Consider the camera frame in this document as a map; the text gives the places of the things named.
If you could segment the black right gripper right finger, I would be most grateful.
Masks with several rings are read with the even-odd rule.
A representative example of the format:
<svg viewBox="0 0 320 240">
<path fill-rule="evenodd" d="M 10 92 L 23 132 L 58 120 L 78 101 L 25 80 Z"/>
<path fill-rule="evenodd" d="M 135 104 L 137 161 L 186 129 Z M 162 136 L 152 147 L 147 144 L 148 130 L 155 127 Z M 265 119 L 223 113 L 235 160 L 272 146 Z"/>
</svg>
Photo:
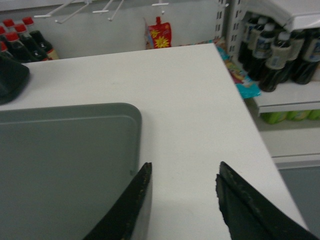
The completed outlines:
<svg viewBox="0 0 320 240">
<path fill-rule="evenodd" d="M 233 240 L 316 240 L 226 162 L 216 175 L 219 210 Z"/>
</svg>

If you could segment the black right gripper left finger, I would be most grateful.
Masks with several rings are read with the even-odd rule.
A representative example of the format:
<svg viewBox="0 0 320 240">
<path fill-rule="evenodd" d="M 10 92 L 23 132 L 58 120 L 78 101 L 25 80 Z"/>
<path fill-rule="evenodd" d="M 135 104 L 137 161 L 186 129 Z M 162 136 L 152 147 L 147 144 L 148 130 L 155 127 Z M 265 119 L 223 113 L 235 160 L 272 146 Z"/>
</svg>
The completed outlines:
<svg viewBox="0 0 320 240">
<path fill-rule="evenodd" d="M 85 240 L 146 240 L 152 210 L 152 163 L 143 164 Z"/>
</svg>

